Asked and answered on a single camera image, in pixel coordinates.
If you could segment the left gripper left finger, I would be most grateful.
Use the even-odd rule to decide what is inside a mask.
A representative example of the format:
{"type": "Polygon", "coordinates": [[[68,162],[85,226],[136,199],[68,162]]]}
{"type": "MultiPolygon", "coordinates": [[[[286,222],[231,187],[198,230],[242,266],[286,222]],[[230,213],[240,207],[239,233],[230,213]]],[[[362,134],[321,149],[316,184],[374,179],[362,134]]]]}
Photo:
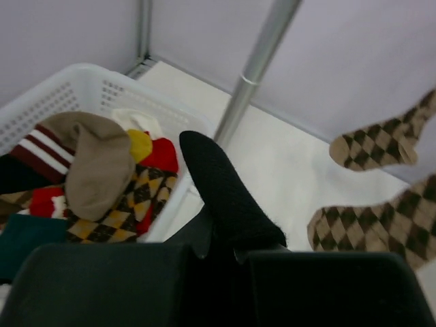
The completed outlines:
{"type": "Polygon", "coordinates": [[[19,270],[2,326],[216,326],[200,262],[213,220],[203,208],[164,243],[51,244],[19,270]]]}

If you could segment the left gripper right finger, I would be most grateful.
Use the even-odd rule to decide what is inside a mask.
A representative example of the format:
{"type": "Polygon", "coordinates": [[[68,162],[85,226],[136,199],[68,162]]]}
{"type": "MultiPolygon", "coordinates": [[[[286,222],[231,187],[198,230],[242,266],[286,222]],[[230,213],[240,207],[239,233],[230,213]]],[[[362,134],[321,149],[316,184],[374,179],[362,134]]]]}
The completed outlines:
{"type": "Polygon", "coordinates": [[[434,326],[415,273],[392,253],[236,250],[256,326],[434,326]]]}

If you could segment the black striped sock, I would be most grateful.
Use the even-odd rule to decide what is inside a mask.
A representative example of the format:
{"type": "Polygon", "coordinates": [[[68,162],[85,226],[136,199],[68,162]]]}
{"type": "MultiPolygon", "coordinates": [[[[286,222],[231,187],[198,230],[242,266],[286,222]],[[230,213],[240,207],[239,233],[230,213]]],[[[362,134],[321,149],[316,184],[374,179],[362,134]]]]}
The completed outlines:
{"type": "Polygon", "coordinates": [[[260,208],[214,140],[184,131],[179,142],[191,179],[223,244],[238,250],[287,246],[283,231],[260,208]]]}

